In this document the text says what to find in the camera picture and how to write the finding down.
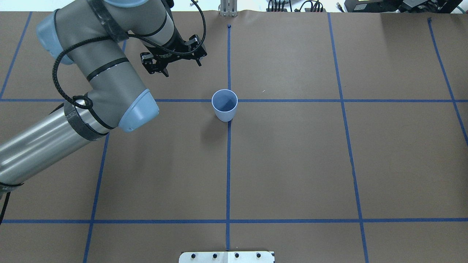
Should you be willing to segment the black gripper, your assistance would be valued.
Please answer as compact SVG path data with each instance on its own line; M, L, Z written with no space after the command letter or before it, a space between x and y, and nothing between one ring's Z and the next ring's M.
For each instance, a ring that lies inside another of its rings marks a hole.
M148 50L152 53L155 65L158 67L158 72L163 74L165 77L169 77L167 71L167 65L169 63L178 61L178 60L195 60L198 66L201 64L201 47L198 50L195 50L200 44L201 38L199 35L192 35L188 41L184 41L180 35L171 39L163 47L170 52L166 52L157 47L148 47Z

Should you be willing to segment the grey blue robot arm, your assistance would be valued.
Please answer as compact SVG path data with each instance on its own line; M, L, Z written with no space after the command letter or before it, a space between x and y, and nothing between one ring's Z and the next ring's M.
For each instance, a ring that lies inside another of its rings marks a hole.
M119 46L140 40L148 73L168 77L167 65L207 55L203 36L185 41L174 25L172 0L76 0L36 28L55 59L52 82L64 102L43 120L1 144L1 193L112 129L129 133L159 114L154 97Z

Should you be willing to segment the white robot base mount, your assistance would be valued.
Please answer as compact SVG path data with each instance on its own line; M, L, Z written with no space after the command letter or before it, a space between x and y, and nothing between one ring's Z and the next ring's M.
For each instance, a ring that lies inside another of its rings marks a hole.
M274 263L274 252L270 251L203 251L184 252L179 263Z

